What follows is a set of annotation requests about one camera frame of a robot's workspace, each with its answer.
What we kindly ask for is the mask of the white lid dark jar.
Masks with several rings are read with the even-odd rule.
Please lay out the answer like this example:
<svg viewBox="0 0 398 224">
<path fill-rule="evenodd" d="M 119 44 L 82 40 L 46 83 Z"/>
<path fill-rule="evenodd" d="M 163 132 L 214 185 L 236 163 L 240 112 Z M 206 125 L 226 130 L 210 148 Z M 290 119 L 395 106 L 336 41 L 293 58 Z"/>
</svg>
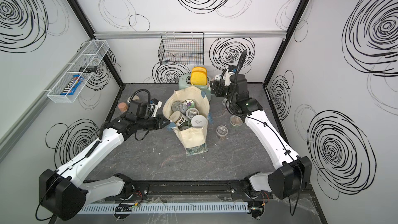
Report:
<svg viewBox="0 0 398 224">
<path fill-rule="evenodd" d="M 190 120 L 180 111 L 173 112 L 170 115 L 170 120 L 176 125 L 178 128 L 182 127 L 191 127 Z"/>
</svg>

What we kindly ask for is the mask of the small clear lid jar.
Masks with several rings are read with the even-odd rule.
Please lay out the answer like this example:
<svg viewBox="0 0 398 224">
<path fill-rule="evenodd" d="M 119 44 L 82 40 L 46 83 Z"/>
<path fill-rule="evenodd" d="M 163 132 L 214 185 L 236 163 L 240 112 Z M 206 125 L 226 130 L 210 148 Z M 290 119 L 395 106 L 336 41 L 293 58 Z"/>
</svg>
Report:
<svg viewBox="0 0 398 224">
<path fill-rule="evenodd" d="M 197 116 L 199 114 L 200 114 L 199 110 L 193 107 L 193 108 L 187 109 L 187 111 L 185 113 L 185 116 L 188 119 L 192 120 L 193 117 L 195 117 L 195 116 Z"/>
</svg>

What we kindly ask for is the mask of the brown seed clear jar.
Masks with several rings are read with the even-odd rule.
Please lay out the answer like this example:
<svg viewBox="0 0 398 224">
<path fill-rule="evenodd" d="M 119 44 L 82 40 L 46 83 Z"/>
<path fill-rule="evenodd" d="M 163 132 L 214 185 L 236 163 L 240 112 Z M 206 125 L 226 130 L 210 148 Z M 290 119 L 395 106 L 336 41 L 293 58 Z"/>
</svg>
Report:
<svg viewBox="0 0 398 224">
<path fill-rule="evenodd" d="M 233 115 L 233 116 L 230 117 L 230 125 L 231 125 L 233 128 L 241 127 L 242 124 L 243 124 L 243 121 L 241 120 L 240 117 L 235 116 L 235 115 Z"/>
</svg>

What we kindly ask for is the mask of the beige canvas tote bag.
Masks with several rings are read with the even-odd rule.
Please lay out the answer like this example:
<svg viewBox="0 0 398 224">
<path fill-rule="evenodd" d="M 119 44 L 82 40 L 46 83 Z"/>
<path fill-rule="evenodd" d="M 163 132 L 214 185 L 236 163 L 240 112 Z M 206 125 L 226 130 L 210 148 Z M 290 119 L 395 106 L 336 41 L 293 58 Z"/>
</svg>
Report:
<svg viewBox="0 0 398 224">
<path fill-rule="evenodd" d="M 170 115 L 173 113 L 172 104 L 175 101 L 194 100 L 196 103 L 195 108 L 199 110 L 200 115 L 207 118 L 206 124 L 202 128 L 182 127 L 178 128 L 170 120 Z M 207 128 L 209 124 L 208 116 L 210 112 L 209 100 L 205 93 L 195 86 L 187 87 L 182 90 L 175 91 L 166 101 L 163 107 L 163 115 L 171 121 L 171 128 L 174 130 L 177 138 L 182 143 L 188 156 L 198 155 L 208 151 L 206 138 Z"/>
</svg>

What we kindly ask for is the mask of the clear lid seed jar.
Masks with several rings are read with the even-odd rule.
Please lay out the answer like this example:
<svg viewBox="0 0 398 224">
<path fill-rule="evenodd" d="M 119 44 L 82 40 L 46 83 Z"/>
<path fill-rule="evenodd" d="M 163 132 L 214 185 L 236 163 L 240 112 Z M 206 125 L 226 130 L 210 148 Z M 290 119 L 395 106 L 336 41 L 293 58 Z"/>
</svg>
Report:
<svg viewBox="0 0 398 224">
<path fill-rule="evenodd" d="M 224 126 L 224 125 L 219 125 L 217 128 L 216 128 L 216 135 L 217 135 L 217 137 L 219 138 L 219 139 L 221 139 L 221 140 L 224 140 L 224 139 L 226 139 L 227 138 L 227 136 L 228 136 L 228 128 L 226 127 L 226 126 Z"/>
</svg>

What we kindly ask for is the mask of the purple label clear jar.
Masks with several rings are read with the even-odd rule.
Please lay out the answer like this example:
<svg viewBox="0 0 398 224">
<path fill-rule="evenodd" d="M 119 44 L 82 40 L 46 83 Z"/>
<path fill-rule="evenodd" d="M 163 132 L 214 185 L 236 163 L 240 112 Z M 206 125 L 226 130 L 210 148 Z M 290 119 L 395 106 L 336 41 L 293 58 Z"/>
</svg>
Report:
<svg viewBox="0 0 398 224">
<path fill-rule="evenodd" d="M 226 110 L 229 109 L 229 101 L 228 99 L 223 99 L 222 104 Z"/>
</svg>

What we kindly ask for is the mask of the green label lid jar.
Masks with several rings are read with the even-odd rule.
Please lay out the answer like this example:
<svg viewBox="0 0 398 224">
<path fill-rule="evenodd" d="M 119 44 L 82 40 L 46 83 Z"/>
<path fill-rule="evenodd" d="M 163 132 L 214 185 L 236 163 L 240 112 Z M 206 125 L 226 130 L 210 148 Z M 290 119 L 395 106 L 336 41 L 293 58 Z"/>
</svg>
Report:
<svg viewBox="0 0 398 224">
<path fill-rule="evenodd" d="M 218 74 L 214 77 L 214 81 L 223 81 L 223 83 L 229 83 L 230 74 L 226 73 L 224 75 Z"/>
</svg>

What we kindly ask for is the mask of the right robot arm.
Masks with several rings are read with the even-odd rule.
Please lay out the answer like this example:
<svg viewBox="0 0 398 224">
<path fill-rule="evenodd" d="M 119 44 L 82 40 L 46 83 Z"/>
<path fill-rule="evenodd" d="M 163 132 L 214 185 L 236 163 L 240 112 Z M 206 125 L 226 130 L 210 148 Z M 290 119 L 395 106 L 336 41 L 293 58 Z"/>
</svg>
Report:
<svg viewBox="0 0 398 224">
<path fill-rule="evenodd" d="M 279 199 L 298 195 L 305 189 L 309 185 L 312 162 L 308 157 L 301 157 L 273 127 L 261 104 L 250 97 L 245 76 L 224 71 L 209 85 L 211 94 L 227 99 L 231 114 L 254 132 L 273 163 L 274 172 L 249 177 L 252 189 L 271 191 Z"/>
</svg>

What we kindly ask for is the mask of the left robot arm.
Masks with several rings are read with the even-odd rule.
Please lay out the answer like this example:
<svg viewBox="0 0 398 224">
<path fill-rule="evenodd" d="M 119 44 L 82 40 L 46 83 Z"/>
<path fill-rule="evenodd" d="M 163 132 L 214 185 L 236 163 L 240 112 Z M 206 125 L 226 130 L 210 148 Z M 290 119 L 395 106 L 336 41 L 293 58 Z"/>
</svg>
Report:
<svg viewBox="0 0 398 224">
<path fill-rule="evenodd" d="M 99 137 L 66 164 L 39 177 L 39 205 L 61 220 L 70 220 L 93 202 L 120 197 L 129 199 L 135 193 L 132 179 L 117 173 L 108 179 L 86 183 L 91 171 L 116 147 L 139 130 L 161 130 L 170 124 L 163 115 L 138 118 L 123 113 L 111 122 L 103 123 Z"/>
</svg>

